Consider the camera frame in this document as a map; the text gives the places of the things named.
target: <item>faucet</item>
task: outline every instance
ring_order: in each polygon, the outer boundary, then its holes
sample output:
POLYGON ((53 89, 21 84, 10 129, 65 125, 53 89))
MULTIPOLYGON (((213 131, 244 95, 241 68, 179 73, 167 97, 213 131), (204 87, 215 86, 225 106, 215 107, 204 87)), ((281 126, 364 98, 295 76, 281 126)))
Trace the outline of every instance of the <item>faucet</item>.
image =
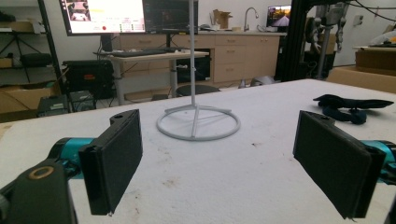
POLYGON ((248 31, 248 29, 249 29, 249 28, 248 28, 247 21, 248 21, 248 12, 249 12, 251 9, 253 9, 253 10, 254 10, 254 13, 256 13, 256 19, 259 18, 259 14, 257 13, 257 11, 256 11, 256 9, 255 9, 254 7, 248 8, 248 9, 247 9, 247 12, 245 13, 245 26, 244 26, 244 31, 245 31, 245 32, 248 31))

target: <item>computer screen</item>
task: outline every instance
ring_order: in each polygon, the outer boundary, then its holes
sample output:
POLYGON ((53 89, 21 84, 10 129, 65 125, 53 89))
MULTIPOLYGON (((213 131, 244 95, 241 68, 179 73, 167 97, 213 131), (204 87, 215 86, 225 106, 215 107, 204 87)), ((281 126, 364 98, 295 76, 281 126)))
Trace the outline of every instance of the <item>computer screen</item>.
POLYGON ((291 6, 268 7, 267 27, 277 27, 278 31, 285 32, 289 26, 291 6))
POLYGON ((59 0, 67 35, 145 33, 142 0, 59 0))
MULTIPOLYGON (((193 1, 194 32, 198 33, 198 0, 193 1)), ((149 34, 189 34, 189 0, 143 0, 146 32, 149 34)))

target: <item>black cloth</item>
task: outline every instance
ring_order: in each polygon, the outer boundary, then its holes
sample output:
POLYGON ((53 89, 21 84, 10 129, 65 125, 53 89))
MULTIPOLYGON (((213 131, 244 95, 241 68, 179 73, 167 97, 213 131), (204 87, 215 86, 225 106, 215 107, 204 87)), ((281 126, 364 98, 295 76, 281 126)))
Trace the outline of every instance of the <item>black cloth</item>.
POLYGON ((366 112, 359 109, 383 108, 393 104, 392 101, 354 100, 331 94, 322 95, 315 98, 314 101, 318 101, 324 115, 340 121, 350 121, 354 124, 363 124, 367 120, 366 112), (349 113, 341 112, 340 108, 348 108, 349 113))

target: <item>cabinet drawer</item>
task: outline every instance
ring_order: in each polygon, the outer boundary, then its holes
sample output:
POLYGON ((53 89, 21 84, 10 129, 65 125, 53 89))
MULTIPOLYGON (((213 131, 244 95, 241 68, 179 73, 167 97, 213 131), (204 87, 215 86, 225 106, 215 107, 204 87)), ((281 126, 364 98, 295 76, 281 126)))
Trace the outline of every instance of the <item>cabinet drawer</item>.
POLYGON ((166 68, 170 69, 170 63, 168 61, 158 61, 151 63, 122 63, 120 65, 121 72, 128 71, 144 71, 150 69, 166 68))
POLYGON ((165 44, 165 35, 120 35, 121 49, 156 48, 165 44))
MULTIPOLYGON (((213 49, 215 47, 214 35, 196 35, 194 37, 194 45, 196 49, 213 49)), ((190 48, 191 39, 189 35, 175 35, 172 38, 173 42, 184 48, 190 48)))
POLYGON ((214 82, 241 80, 244 75, 242 63, 217 64, 215 67, 214 82))
POLYGON ((260 36, 247 36, 247 46, 279 46, 279 36, 260 35, 260 36))
POLYGON ((215 64, 243 63, 245 54, 245 46, 217 46, 215 49, 215 64))
POLYGON ((216 45, 246 45, 244 35, 216 35, 216 45))

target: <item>white metal stand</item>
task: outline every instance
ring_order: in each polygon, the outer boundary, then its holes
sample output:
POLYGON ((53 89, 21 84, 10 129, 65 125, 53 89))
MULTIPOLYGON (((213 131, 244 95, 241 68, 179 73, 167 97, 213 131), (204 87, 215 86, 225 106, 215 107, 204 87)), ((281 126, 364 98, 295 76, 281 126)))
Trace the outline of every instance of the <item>white metal stand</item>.
POLYGON ((229 110, 229 109, 221 109, 221 108, 216 108, 213 106, 198 105, 195 103, 195 57, 194 57, 195 46, 194 46, 194 4, 193 4, 193 0, 189 1, 189 5, 190 5, 190 39, 191 39, 191 47, 190 47, 190 49, 191 49, 191 104, 165 110, 165 113, 157 119, 157 128, 160 132, 162 132, 168 136, 171 136, 173 138, 176 138, 176 139, 188 140, 188 141, 216 140, 216 139, 224 138, 224 137, 227 137, 227 136, 230 136, 230 135, 236 133, 241 126, 241 122, 240 122, 239 118, 236 115, 234 115, 231 112, 231 110, 229 110), (193 122, 191 125, 191 134, 190 135, 188 135, 188 134, 183 135, 180 133, 176 133, 175 131, 168 131, 163 127, 163 119, 164 118, 166 118, 169 115, 174 114, 176 112, 189 111, 189 110, 195 110, 193 122), (235 125, 233 128, 231 128, 231 130, 225 131, 224 133, 215 133, 215 134, 208 135, 208 136, 197 136, 200 110, 221 113, 225 117, 234 119, 235 125))

